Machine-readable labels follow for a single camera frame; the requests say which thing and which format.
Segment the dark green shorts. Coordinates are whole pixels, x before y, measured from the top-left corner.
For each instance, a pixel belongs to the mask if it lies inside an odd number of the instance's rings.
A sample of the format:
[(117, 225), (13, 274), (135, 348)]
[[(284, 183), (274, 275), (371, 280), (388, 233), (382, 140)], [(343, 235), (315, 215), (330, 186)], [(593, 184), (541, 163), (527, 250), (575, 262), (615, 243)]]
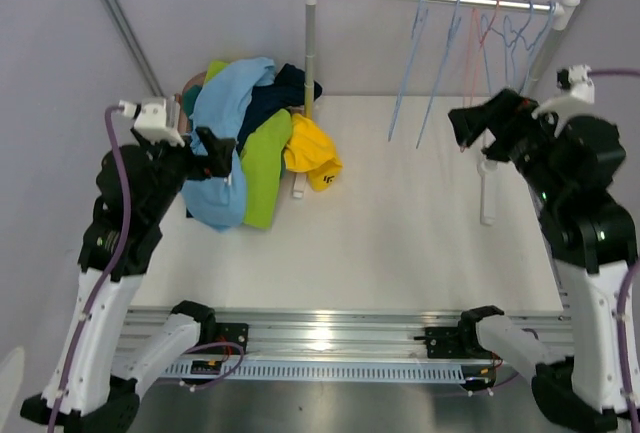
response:
[(202, 90), (202, 86), (195, 84), (182, 93), (182, 108), (187, 117), (190, 117), (195, 109), (195, 103)]

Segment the light blue shorts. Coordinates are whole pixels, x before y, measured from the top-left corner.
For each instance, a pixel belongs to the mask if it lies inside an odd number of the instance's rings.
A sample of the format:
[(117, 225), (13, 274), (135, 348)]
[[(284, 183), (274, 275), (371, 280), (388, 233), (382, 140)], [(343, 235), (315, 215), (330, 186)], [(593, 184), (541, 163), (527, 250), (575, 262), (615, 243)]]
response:
[[(207, 81), (191, 116), (195, 128), (207, 127), (222, 139), (236, 139), (256, 86), (270, 86), (275, 62), (266, 57), (242, 59), (225, 66)], [(186, 210), (193, 219), (225, 231), (243, 223), (247, 205), (247, 182), (239, 154), (232, 153), (232, 168), (221, 178), (187, 181), (182, 190)]]

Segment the pink wire hanger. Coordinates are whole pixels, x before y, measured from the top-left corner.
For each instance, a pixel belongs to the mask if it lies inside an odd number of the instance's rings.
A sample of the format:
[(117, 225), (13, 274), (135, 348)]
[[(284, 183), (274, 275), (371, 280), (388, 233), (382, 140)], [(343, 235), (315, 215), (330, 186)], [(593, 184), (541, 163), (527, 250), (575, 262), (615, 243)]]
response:
[(462, 106), (472, 106), (475, 98), (478, 63), (481, 53), (485, 52), (487, 30), (482, 30), (480, 13), (477, 8), (472, 9), (467, 37), (465, 54), (465, 70), (463, 75)]

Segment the yellow shorts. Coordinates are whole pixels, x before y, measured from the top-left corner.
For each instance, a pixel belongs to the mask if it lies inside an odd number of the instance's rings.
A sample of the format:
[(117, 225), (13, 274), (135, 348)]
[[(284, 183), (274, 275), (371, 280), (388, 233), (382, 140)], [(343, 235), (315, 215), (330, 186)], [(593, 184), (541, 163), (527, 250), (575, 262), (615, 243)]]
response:
[(284, 148), (286, 169), (303, 173), (315, 192), (329, 188), (338, 178), (343, 163), (333, 140), (303, 114), (291, 116), (292, 135)]

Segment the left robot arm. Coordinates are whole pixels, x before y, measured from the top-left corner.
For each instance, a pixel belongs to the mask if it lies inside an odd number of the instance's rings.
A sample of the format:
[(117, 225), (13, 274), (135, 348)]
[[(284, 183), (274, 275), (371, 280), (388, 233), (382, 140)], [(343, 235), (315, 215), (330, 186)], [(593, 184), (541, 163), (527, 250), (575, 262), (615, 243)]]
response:
[(212, 308), (183, 300), (133, 354), (115, 357), (132, 299), (162, 238), (161, 220), (183, 184), (231, 172), (234, 140), (219, 139), (207, 127), (196, 134), (202, 155), (189, 145), (152, 144), (137, 134), (135, 143), (116, 145), (103, 158), (69, 334), (49, 384), (23, 401), (23, 419), (48, 431), (126, 432), (149, 388), (183, 354), (245, 354), (244, 341), (220, 336)]

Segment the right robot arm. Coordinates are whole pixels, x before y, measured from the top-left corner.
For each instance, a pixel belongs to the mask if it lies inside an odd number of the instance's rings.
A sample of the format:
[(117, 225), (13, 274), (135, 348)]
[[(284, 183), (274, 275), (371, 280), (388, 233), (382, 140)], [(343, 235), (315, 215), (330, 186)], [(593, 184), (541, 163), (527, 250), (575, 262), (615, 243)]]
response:
[(432, 357), (506, 362), (556, 425), (612, 432), (627, 420), (637, 430), (636, 227), (609, 192), (626, 152), (617, 126), (588, 105), (575, 91), (539, 103), (504, 89), (448, 115), (460, 147), (490, 133), (484, 156), (512, 164), (539, 199), (551, 256), (569, 269), (572, 353), (554, 350), (494, 305), (466, 310), (455, 327), (428, 328), (422, 339)]

